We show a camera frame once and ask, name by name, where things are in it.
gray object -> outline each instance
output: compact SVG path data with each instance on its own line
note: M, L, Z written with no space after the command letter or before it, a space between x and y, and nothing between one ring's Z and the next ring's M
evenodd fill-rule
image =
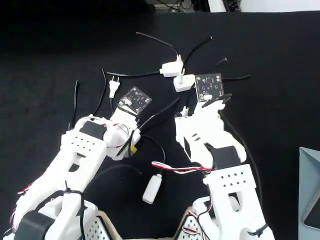
M308 207L320 188L320 151L300 147L299 158L299 240L318 240L320 230L305 226Z

black wire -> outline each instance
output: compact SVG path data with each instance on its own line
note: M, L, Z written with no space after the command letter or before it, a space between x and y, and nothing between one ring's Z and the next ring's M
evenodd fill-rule
M240 140L240 142L243 144L246 153L248 154L253 169L255 171L255 176L256 176L256 181L258 184L258 192L259 192L259 200L260 200L260 206L261 208L263 208L263 192L262 192L262 185L261 185L261 179L260 179L260 174L258 171L258 167L256 164L256 161L254 160L252 154L250 153L250 150L245 142L245 140L240 136L240 134L237 132L237 130L234 128L234 126L229 122L229 120L226 118L226 116L222 113L222 111L219 111L220 115L222 116L223 120L226 122L226 124L229 126L229 128L233 131L233 133L235 134L235 136L238 138L238 140Z
M178 8L175 8L175 7L173 7L173 6L170 6L170 5L166 4L165 2L163 2L163 1L161 1L161 0L157 0L157 1L158 1L159 3L167 6L167 7L170 8L170 9L174 9L174 10L177 10L178 12L180 12L180 9L178 9Z
M200 226L201 231L202 231L202 232L204 233L204 235L208 238L208 240L210 240L210 238L208 237L208 235L206 234L205 230L203 229L203 227L202 227L201 224L200 224L200 216L203 215L203 214L208 213L208 212L210 211L210 209L213 208L213 206L212 206L212 200L211 200L210 188L209 188L209 187L207 187L207 188L208 188L208 191L209 191L210 205L209 205L209 207L207 207L207 209L206 209L204 212L202 212L202 213L200 213L200 214L198 215L198 217L196 218L196 221L197 221L198 225Z
M109 103L110 103L110 111L111 111L111 115L114 114L114 105L113 105L113 98L109 98Z
M129 137L129 142L128 142L128 158L131 159L131 143L132 143L132 138L134 137L135 130L132 130L132 133Z
M150 39L152 39L152 40L157 41L158 43L161 43L161 44L163 44L163 45L166 45L166 46L168 46L169 48L171 48L173 51L175 51L175 53L176 53L177 55L179 55L178 50L177 50L174 46L172 46L171 44L169 44L169 43L167 43L167 42L165 42L165 41L162 41L162 40L160 40L160 39L158 39L158 38L156 38L156 37L154 37L154 36L150 36L150 35L148 35L148 34L145 34L145 33L139 32L139 31L137 31L136 34L141 35L141 36L144 36L144 37L147 37L147 38L150 38Z
M73 129L75 127L76 115L77 115L78 90L79 90L79 82L77 80L75 82L74 94L73 94L73 115L71 118L71 122L69 122L68 124L68 130Z
M217 68L219 65L226 63L228 61L228 59L226 57L222 58L221 60L219 60L213 67L211 67L208 72L212 71L213 69Z
M105 72L107 75L117 76L117 77L126 77L126 78L140 78L140 77L146 77L146 76L152 76L152 75L158 75L160 74L160 71L154 71L154 72L147 72L143 74L136 74L136 75L130 75L130 74L123 74L123 73L116 73L116 72Z
M189 59L192 57L192 55L199 49L201 48L202 46L204 46L205 44L207 44L208 42L210 42L212 40L212 36L210 36L208 39L200 42L198 45L196 45L190 52L189 54L186 56L186 59L183 63L183 66L182 66L182 69L181 69L181 73L184 72L184 68L185 66L187 65Z
M232 97L232 94L231 93L228 93L228 94L224 94L222 96L219 96L215 99L211 99L211 100L208 100L205 104L202 105L202 108L205 108L207 106L209 106L210 104L213 104L214 102L216 101L219 101L219 100L223 100L223 104L225 104L226 102L228 102Z
M105 74L105 71L103 68L101 68L102 70L102 74L103 74L103 78L104 78L104 88L103 88L103 91L101 93L101 96L100 96L100 99L99 99L99 102L98 102L98 105L96 106L96 109L95 111L93 112L93 116L95 116L97 114L97 112L99 111L99 108L101 107L101 104L102 104L102 101L105 97L105 94L106 94L106 90L107 90L107 78L106 78L106 74Z
M248 74L245 76L239 76L239 77L222 77L223 80L229 80L229 81L236 81L236 80L244 80L244 79L248 79L251 78L252 75Z
M157 145L157 146L160 148L160 150L161 150L161 152L162 152L162 156L163 156L162 163L165 164L167 157L166 157L166 152L165 152L164 148L161 146L161 144L160 144L157 140L155 140L153 137L151 137L151 136L141 135L141 137L151 140L152 142L155 143L155 145Z
M162 114L163 112L165 112L166 110L168 110L170 107L172 107L173 105L175 105L178 101L180 101L180 98L178 97L176 100L174 100L172 103L170 103L168 106L166 106L165 108L163 108L162 110L158 111L157 113L153 114L151 117L149 117L140 127L139 129L141 130L151 119L153 119L154 117Z

cable connector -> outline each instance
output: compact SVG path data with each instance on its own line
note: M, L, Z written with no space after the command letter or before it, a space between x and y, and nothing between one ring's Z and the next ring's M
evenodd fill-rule
M184 106L180 113L182 117L188 117L189 108L187 106Z
M196 81L196 76L193 74L183 75L179 74L173 79L173 85L176 92L183 92L190 90Z
M118 90L120 86L119 82L119 77L117 81L114 81L115 76L112 77L112 80L109 81L109 88L110 88L110 93L109 93L109 98L113 99L115 97L116 91Z
M147 204L153 204L162 182L162 175L153 175L146 186L142 200Z
M176 61L162 64L160 74L163 74L164 77L176 77L181 73L183 65L184 63L182 62L181 56L177 55Z

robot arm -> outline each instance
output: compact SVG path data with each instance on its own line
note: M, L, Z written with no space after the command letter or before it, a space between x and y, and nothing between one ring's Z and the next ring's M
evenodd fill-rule
M204 104L198 102L192 116L175 118L176 140L190 161L213 169L205 174L203 183L208 186L215 218L211 219L198 199L192 207L195 217L201 214L198 223L211 240L274 240L259 204L251 167L241 164L247 158L246 150L224 130L219 111L225 104L222 100L202 107ZM237 196L238 208L231 194Z
M22 232L24 227L20 228L23 218L26 214L36 210L39 204L53 193L65 191L66 184L72 192L64 193L63 197L51 202L55 214L50 214L48 211L50 203L46 204L46 210L39 211L45 213L48 218L54 218L53 223L47 229L45 239L66 239L66 236L72 231L70 226L74 226L75 223L77 229L73 230L73 234L77 234L75 239L80 237L77 213L81 206L81 195L78 193L85 190L106 156L120 160L128 154L128 148L123 146L128 143L132 133L132 146L140 139L140 131L137 129L135 118L127 116L124 118L125 123L119 122L117 120L124 117L121 114L118 111L112 116L112 120L92 115L83 117L76 123L74 129L62 135L61 147L57 156L42 176L35 180L17 201L12 223L15 234L12 233L8 239L26 239ZM89 217L93 220L98 209L90 206L89 202L86 202L85 205L87 209L84 218L87 223L90 222Z

circuit board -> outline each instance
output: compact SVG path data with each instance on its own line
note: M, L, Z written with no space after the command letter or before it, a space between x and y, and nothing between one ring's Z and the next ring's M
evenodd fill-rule
M212 73L196 75L195 89L198 102L205 102L222 96L224 94L224 87L221 74Z
M151 103L151 101L151 97L134 86L120 99L120 104L128 107L135 114L139 115Z

